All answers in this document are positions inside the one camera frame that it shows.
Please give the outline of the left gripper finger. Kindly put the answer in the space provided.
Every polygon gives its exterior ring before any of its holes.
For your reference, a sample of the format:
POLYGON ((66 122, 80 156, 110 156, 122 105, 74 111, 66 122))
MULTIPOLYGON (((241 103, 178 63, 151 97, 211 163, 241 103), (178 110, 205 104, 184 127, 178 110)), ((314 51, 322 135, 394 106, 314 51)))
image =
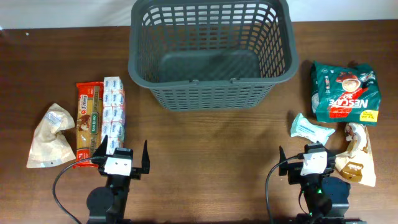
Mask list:
POLYGON ((141 173, 142 174, 150 173, 150 159, 149 159, 149 153, 147 150, 147 140, 145 140, 145 142, 144 142, 144 148, 143 148, 143 152, 142 152, 141 173))
POLYGON ((103 164, 106 159, 106 151, 108 145, 108 135, 106 135, 99 147, 95 150, 91 157, 91 162, 93 164, 103 164))

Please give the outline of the beige brown snack pouch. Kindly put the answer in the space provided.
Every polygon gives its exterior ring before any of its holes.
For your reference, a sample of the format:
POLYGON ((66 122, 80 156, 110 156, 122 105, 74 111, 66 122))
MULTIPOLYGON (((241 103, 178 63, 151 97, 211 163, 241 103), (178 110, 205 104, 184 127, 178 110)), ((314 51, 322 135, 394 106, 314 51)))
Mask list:
POLYGON ((346 180, 374 187, 376 174, 367 127, 348 123, 345 134, 349 145, 345 152, 336 156, 336 170, 346 180))

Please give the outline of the green Nescafe coffee bag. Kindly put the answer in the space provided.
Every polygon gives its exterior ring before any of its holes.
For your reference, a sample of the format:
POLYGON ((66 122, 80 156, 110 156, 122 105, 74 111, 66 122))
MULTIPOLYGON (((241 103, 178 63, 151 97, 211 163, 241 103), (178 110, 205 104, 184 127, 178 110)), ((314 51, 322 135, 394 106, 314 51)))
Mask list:
POLYGON ((310 77, 312 111, 317 121, 377 124, 381 92, 370 65, 337 67, 314 62, 310 77))

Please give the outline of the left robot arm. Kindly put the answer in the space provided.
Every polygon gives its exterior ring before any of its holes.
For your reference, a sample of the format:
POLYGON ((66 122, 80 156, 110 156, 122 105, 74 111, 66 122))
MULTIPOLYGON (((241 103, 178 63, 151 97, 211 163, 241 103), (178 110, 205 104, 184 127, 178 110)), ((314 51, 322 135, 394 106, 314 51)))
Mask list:
POLYGON ((132 149, 117 147, 109 155, 107 146, 108 137, 105 137, 91 158, 98 166, 99 174, 107 180, 104 187, 95 188, 87 197, 88 223, 131 223, 124 217, 131 180, 139 180, 141 175, 150 173, 147 142, 144 143, 140 167, 132 164, 132 149))

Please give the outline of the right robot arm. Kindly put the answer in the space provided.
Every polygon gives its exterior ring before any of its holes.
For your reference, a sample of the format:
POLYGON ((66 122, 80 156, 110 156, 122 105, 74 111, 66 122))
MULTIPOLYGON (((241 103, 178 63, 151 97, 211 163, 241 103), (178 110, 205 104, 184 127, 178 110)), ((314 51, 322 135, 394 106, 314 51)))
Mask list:
POLYGON ((279 155, 279 175, 286 175, 290 185, 299 184, 299 197, 305 199, 308 208, 308 212, 299 213, 293 223, 345 223, 351 186, 331 176, 336 156, 319 142, 304 146, 304 152, 296 156, 298 162, 290 163, 282 147, 279 148, 279 155), (305 158, 316 155, 326 159, 326 167, 315 174, 305 174, 305 158))

